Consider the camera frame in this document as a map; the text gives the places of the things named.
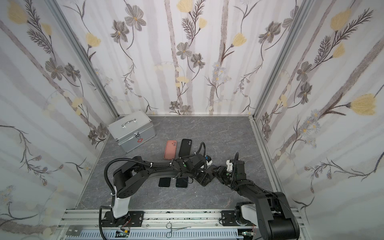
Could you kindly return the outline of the black phone case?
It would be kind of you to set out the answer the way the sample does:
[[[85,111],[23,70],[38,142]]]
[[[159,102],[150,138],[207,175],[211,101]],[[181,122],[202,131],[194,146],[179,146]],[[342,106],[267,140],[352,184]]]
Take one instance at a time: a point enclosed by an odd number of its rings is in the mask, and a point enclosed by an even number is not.
[[[179,158],[189,156],[192,148],[192,140],[191,139],[182,139],[180,150],[179,150]]]

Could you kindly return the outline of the black phone with silver edge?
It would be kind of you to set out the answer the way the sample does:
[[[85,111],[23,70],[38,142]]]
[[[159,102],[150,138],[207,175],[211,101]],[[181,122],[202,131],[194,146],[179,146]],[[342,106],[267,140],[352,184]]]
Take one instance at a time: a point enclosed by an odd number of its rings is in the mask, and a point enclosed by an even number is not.
[[[171,185],[171,178],[160,178],[158,186],[160,188],[169,188]]]

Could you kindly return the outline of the pink phone case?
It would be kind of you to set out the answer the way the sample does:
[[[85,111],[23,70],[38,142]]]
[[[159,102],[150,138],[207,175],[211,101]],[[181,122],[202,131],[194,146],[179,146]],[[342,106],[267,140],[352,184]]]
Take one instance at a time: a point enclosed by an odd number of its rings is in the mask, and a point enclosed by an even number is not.
[[[165,160],[173,160],[176,156],[177,151],[177,141],[169,140],[166,143],[164,159]]]

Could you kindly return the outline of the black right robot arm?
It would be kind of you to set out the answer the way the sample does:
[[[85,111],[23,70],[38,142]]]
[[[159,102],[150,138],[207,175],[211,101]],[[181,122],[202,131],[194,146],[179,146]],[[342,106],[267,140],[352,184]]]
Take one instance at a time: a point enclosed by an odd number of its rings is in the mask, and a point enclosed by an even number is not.
[[[236,153],[227,166],[213,168],[214,176],[232,191],[250,200],[254,210],[241,210],[244,220],[259,227],[264,240],[298,240],[299,223],[294,216],[286,196],[282,192],[271,192],[247,179],[245,163]]]

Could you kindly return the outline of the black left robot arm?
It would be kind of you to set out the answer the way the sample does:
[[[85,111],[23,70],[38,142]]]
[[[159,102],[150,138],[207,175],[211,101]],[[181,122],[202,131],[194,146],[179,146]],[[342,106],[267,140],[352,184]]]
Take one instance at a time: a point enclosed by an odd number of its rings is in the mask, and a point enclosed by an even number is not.
[[[99,230],[106,236],[103,227],[123,226],[130,219],[129,202],[146,180],[151,178],[191,178],[205,187],[214,177],[213,160],[206,154],[206,145],[201,143],[196,153],[178,157],[168,163],[147,162],[140,156],[116,158],[104,168],[104,179],[111,190],[112,203],[100,206]]]

